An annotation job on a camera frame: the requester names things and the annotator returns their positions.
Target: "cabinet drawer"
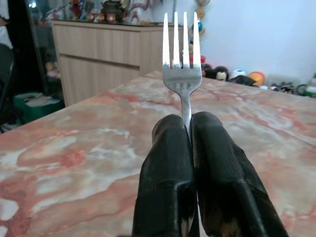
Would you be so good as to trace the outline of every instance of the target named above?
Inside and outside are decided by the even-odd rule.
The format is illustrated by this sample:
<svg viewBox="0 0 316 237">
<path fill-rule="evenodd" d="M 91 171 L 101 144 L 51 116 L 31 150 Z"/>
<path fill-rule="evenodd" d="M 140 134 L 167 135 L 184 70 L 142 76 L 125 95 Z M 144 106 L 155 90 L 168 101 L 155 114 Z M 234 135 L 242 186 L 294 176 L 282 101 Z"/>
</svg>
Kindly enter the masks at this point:
<svg viewBox="0 0 316 237">
<path fill-rule="evenodd" d="M 56 25 L 54 34 L 60 54 L 140 65 L 140 32 Z"/>
<path fill-rule="evenodd" d="M 139 68 L 133 66 L 93 62 L 67 56 L 61 56 L 60 63 L 66 106 L 139 77 Z"/>
</svg>

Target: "pink marble surface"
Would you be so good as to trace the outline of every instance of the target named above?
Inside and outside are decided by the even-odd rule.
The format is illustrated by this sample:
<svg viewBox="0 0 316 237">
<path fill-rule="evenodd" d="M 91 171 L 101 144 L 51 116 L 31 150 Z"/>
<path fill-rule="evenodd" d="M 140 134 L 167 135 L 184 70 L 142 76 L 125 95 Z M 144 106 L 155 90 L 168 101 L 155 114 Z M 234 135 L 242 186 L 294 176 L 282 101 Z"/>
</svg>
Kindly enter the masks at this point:
<svg viewBox="0 0 316 237">
<path fill-rule="evenodd" d="M 0 136 L 0 237 L 116 237 L 132 229 L 151 131 L 180 115 L 156 72 Z M 204 79 L 209 111 L 246 152 L 292 237 L 316 233 L 316 100 Z"/>
</svg>

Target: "green container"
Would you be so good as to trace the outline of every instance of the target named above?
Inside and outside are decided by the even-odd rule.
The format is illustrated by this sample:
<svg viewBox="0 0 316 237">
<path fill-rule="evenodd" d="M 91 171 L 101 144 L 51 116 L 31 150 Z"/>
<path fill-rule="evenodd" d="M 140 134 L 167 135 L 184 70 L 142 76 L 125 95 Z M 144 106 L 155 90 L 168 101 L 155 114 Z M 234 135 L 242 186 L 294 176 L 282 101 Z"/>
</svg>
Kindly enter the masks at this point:
<svg viewBox="0 0 316 237">
<path fill-rule="evenodd" d="M 30 96 L 36 97 L 40 93 L 32 92 L 32 93 L 25 93 L 19 94 L 13 97 L 14 106 L 21 109 L 23 111 L 23 120 L 24 122 L 31 122 L 46 115 L 49 115 L 55 111 L 58 111 L 64 108 L 63 101 L 59 101 L 55 104 L 43 105 L 38 107 L 30 107 L 24 101 L 25 98 Z"/>
</svg>

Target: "white wall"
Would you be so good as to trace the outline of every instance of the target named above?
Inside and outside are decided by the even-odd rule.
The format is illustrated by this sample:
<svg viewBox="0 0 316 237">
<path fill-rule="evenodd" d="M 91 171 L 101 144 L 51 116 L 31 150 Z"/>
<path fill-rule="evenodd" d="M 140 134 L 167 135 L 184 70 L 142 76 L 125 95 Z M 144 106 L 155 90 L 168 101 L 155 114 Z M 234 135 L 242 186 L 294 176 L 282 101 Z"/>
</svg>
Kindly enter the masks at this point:
<svg viewBox="0 0 316 237">
<path fill-rule="evenodd" d="M 177 0 L 189 23 L 196 8 L 194 0 Z M 211 0 L 201 52 L 213 66 L 309 80 L 316 73 L 315 9 L 316 0 Z"/>
</svg>

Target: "wooden cabinet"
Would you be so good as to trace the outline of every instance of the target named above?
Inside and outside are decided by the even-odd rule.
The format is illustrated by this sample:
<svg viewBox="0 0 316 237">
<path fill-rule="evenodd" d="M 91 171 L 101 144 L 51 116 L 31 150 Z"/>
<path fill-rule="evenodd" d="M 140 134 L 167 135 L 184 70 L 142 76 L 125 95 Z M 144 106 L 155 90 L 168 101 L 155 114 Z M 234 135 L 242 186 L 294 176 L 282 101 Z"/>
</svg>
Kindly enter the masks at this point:
<svg viewBox="0 0 316 237">
<path fill-rule="evenodd" d="M 53 33 L 66 106 L 162 67 L 162 27 L 53 21 Z"/>
</svg>

